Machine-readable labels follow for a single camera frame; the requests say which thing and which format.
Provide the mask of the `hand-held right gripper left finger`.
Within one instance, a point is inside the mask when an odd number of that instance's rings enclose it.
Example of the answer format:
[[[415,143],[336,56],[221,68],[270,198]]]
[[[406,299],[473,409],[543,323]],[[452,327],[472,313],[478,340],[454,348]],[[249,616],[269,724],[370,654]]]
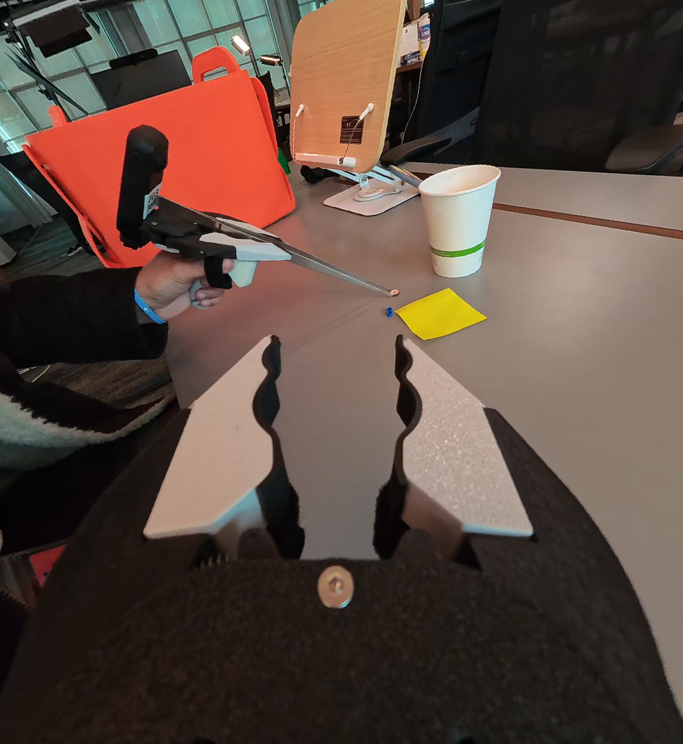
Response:
[[[281,370],[280,339],[266,336],[189,406],[145,539],[212,536],[236,557],[242,536],[262,529],[282,557],[301,557],[299,497],[274,429]]]

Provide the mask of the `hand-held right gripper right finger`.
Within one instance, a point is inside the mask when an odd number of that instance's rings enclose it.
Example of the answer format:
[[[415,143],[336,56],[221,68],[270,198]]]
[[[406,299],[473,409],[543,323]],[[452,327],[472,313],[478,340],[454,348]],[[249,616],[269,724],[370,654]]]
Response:
[[[429,535],[446,560],[477,561],[472,535],[534,538],[484,404],[402,335],[394,374],[404,428],[375,503],[376,555],[390,559],[410,530]]]

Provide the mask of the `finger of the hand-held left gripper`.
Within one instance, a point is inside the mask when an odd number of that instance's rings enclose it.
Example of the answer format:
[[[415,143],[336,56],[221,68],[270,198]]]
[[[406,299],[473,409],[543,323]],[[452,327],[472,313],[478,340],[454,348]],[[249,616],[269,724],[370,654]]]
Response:
[[[213,222],[217,231],[235,237],[240,236],[252,240],[280,240],[278,236],[270,232],[224,215],[213,215]]]
[[[272,242],[261,239],[232,237],[210,232],[198,240],[198,250],[206,258],[244,262],[291,261],[291,253]]]

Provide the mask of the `long metal tweezers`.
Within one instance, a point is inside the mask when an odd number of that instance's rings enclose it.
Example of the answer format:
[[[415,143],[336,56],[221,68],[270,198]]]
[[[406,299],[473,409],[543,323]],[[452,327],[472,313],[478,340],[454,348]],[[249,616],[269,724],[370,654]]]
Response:
[[[289,251],[292,256],[291,261],[234,262],[232,260],[220,260],[214,257],[206,258],[198,250],[199,237],[209,232],[223,233],[216,230],[213,215],[222,214],[204,213],[161,198],[158,201],[158,206],[144,217],[142,227],[150,236],[151,241],[162,249],[178,253],[188,258],[203,259],[205,262],[206,278],[212,287],[227,289],[237,286],[244,288],[252,283],[253,276],[259,264],[289,263],[389,297],[388,293],[392,290],[391,288],[352,274],[317,256],[293,247],[280,237],[280,240],[264,241],[275,243]]]

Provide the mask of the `white paper cup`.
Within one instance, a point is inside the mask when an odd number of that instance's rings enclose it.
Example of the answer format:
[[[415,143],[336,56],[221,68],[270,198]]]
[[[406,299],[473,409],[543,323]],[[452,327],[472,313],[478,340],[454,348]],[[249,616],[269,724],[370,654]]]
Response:
[[[419,184],[433,269],[440,277],[478,272],[501,169],[463,165],[430,175]]]

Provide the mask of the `person's left forearm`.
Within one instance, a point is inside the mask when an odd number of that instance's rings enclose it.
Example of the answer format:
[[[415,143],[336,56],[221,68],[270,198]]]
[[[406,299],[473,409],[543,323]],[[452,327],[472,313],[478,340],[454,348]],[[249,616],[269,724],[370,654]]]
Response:
[[[0,354],[12,368],[158,358],[168,325],[134,299],[138,269],[96,269],[0,284]]]

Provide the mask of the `person's left hand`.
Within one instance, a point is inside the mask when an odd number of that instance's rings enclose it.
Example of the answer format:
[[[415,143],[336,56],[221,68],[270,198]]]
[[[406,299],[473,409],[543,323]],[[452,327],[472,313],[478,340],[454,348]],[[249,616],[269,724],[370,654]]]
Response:
[[[207,281],[203,259],[162,250],[142,267],[134,287],[167,321],[194,307],[193,302],[202,309],[213,307],[225,293]]]

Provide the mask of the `orange felt storage bin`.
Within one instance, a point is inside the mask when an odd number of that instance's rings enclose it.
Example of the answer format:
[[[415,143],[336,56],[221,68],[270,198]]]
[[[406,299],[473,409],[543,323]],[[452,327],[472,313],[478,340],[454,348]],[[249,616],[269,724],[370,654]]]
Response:
[[[120,195],[135,230],[158,200],[259,228],[295,209],[263,83],[219,46],[192,72],[190,86],[73,122],[51,107],[52,128],[23,146],[108,269],[142,267],[157,252],[123,243]]]

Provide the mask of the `black monitor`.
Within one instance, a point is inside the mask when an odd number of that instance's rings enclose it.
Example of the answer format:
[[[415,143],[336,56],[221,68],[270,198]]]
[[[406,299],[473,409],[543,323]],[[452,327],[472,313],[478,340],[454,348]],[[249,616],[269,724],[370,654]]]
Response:
[[[160,53],[154,48],[118,57],[91,79],[106,110],[192,85],[179,51]]]

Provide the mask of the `blue wristband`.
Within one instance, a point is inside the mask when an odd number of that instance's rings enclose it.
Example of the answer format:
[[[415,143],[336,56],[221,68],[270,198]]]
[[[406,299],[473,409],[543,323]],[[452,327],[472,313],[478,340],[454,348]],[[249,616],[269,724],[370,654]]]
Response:
[[[133,290],[134,305],[136,306],[138,318],[141,324],[151,323],[157,325],[167,324],[167,320],[162,318],[152,307],[145,301],[145,299],[138,292],[135,287]]]

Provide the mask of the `yellow sticky note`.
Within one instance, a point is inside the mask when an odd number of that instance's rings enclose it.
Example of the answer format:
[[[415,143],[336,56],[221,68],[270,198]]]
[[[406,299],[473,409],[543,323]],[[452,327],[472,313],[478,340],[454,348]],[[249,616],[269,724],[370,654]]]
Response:
[[[486,316],[452,289],[409,303],[395,314],[421,340],[439,339],[486,320]]]

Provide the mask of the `wooden book stand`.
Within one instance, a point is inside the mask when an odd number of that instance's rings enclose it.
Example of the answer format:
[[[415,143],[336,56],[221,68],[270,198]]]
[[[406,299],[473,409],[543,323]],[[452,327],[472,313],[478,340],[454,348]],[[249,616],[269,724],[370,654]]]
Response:
[[[291,156],[355,184],[324,201],[363,217],[414,198],[380,164],[399,61],[404,1],[337,1],[302,18],[291,60]]]

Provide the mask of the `black mesh office chair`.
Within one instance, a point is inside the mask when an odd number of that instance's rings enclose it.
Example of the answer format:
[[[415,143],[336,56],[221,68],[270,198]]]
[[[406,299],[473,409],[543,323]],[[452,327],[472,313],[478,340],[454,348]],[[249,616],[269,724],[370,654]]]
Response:
[[[502,2],[476,162],[602,171],[683,99],[683,1]]]
[[[437,1],[430,44],[420,69],[401,142],[380,158],[404,162],[481,164],[476,145],[486,79],[492,61],[501,1]]]

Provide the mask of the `white wipes container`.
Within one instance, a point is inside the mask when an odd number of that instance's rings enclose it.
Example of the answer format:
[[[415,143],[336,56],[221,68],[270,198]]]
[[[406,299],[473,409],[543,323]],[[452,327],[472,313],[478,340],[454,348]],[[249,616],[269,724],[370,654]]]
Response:
[[[424,60],[430,45],[430,14],[424,13],[416,21],[406,24],[399,43],[398,67]]]

